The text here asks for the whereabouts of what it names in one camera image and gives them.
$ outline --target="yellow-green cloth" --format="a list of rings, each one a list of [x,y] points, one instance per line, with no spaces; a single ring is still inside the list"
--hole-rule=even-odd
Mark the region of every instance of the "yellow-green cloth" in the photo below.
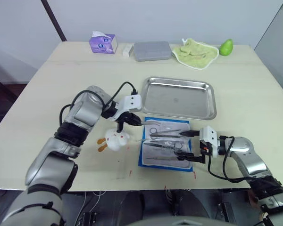
[[[191,38],[172,52],[179,63],[200,70],[206,68],[219,55],[216,47],[198,43]]]

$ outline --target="gray container lid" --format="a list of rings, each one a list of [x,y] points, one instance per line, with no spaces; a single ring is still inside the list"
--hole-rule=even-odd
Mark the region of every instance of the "gray container lid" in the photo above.
[[[172,54],[167,41],[137,42],[133,50],[136,61],[166,60]]]

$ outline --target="pear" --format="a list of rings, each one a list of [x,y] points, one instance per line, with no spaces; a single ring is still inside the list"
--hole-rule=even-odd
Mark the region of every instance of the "pear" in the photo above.
[[[228,39],[226,40],[220,47],[219,47],[219,53],[223,56],[228,56],[231,54],[233,50],[233,40]]]

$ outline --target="tissue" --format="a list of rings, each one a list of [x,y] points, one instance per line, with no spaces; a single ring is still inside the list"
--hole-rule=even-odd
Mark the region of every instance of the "tissue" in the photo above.
[[[114,54],[117,49],[117,39],[115,34],[104,34],[99,31],[92,32],[89,44],[93,53]]]

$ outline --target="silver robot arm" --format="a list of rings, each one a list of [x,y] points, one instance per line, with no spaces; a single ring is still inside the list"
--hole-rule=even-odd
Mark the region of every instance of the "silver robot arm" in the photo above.
[[[226,150],[231,142],[231,138],[225,139]],[[229,151],[230,157],[235,159],[242,175],[249,178],[247,182],[258,199],[259,207],[263,212],[268,213],[263,219],[264,224],[283,226],[283,188],[256,154],[251,141],[244,137],[235,137]]]
[[[210,126],[202,128],[200,146],[203,145],[213,157],[225,155],[232,157],[238,165],[243,177],[249,183],[258,199],[258,205],[268,216],[263,219],[266,226],[283,226],[283,187],[272,175],[264,161],[256,154],[250,140],[244,137],[220,136]]]
[[[111,97],[101,88],[87,90],[98,94],[106,105]],[[29,167],[23,191],[10,206],[2,226],[63,226],[61,194],[72,185],[78,166],[71,159],[78,157],[87,135],[100,116],[118,122],[140,126],[141,120],[131,113],[141,109],[141,96],[131,95],[119,103],[111,101],[105,108],[92,93],[83,93],[72,106],[54,137],[51,137]]]

